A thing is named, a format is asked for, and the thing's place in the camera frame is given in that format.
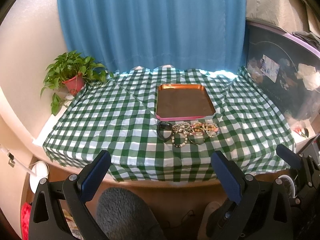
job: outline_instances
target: curtain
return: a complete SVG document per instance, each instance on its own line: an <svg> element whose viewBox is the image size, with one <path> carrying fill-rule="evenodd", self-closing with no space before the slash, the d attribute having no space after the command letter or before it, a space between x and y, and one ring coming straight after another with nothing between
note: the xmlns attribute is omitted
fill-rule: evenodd
<svg viewBox="0 0 320 240"><path fill-rule="evenodd" d="M240 66L246 0L58 0L68 50L109 70Z"/></svg>

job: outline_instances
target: tablecloth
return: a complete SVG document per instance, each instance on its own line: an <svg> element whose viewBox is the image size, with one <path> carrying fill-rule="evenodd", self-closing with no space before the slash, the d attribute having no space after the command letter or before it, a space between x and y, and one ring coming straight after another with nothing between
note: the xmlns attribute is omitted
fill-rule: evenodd
<svg viewBox="0 0 320 240"><path fill-rule="evenodd" d="M157 138L157 88L165 83L206 87L221 134L202 145L178 148ZM86 85L47 137L43 148L61 165L83 167L102 149L112 155L109 173L117 181L196 181L215 177L210 156L222 151L245 172L287 168L276 146L294 150L288 124L244 67L235 79L203 70L160 67L118 73L103 86Z"/></svg>

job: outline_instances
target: jewelry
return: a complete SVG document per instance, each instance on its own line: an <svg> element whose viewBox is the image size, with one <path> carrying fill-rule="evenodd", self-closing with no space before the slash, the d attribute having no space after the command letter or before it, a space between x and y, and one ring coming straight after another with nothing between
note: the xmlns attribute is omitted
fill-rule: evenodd
<svg viewBox="0 0 320 240"><path fill-rule="evenodd" d="M177 133L183 133L184 136L185 136L184 142L181 143L181 144L175 144L175 143L174 143L174 139L175 139L175 138L174 138L174 135L177 134ZM181 132L181 131L175 131L175 132L173 133L173 136L172 136L172 145L174 145L175 147L181 148L182 146L184 146L184 145L187 143L187 141L188 141L188 137L187 137L187 131L186 131L186 130L183 131L183 132Z"/></svg>
<svg viewBox="0 0 320 240"><path fill-rule="evenodd" d="M160 133L160 130L166 130L166 131L171 131L171 134L170 136L168 137L164 137L161 133ZM169 123L169 122L159 122L158 125L157 125L157 135L158 135L158 138L164 142L166 141L169 141L173 135L173 128L172 128L172 124Z"/></svg>
<svg viewBox="0 0 320 240"><path fill-rule="evenodd" d="M211 123L211 124L205 123L205 124L203 124L203 128L204 128L205 132L207 133L207 135L208 135L210 138L214 138L214 137L216 137L218 134L220 134L219 126L216 125L215 123Z"/></svg>
<svg viewBox="0 0 320 240"><path fill-rule="evenodd" d="M183 123L178 123L176 125L173 126L173 130L174 131L183 131L183 130L189 130L191 128L191 124L187 123L187 122L183 122Z"/></svg>
<svg viewBox="0 0 320 240"><path fill-rule="evenodd" d="M203 128L198 127L197 129L201 131L202 136L203 136L203 141L202 141L201 143L196 143L196 140L195 140L195 141L192 141L192 140L190 139L190 136L191 136L191 135L194 135L194 134L196 133L196 132L195 132L195 128L192 128L192 129L191 129L191 132L188 133L188 139L189 139L189 141L190 141L191 143L196 144L196 145L200 145L200 144L203 144L203 143L204 143L205 133L204 133L204 129L203 129Z"/></svg>
<svg viewBox="0 0 320 240"><path fill-rule="evenodd" d="M215 123L200 123L196 122L191 126L195 132L201 132L200 128L203 128L203 130L207 133L208 137L214 138L218 134L220 134L219 126Z"/></svg>

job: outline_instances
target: orange tray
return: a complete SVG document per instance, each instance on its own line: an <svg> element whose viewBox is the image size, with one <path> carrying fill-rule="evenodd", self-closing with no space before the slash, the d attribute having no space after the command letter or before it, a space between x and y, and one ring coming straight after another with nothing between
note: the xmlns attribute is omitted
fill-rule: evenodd
<svg viewBox="0 0 320 240"><path fill-rule="evenodd" d="M215 112L202 85L163 84L158 87L156 117L161 121L212 119Z"/></svg>

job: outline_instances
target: plastic storage box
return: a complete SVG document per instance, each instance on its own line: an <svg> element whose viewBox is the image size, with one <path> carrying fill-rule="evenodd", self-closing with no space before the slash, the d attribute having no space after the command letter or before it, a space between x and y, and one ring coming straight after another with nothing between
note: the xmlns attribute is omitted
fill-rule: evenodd
<svg viewBox="0 0 320 240"><path fill-rule="evenodd" d="M305 128L320 110L320 52L289 33L249 24L247 71L291 129Z"/></svg>

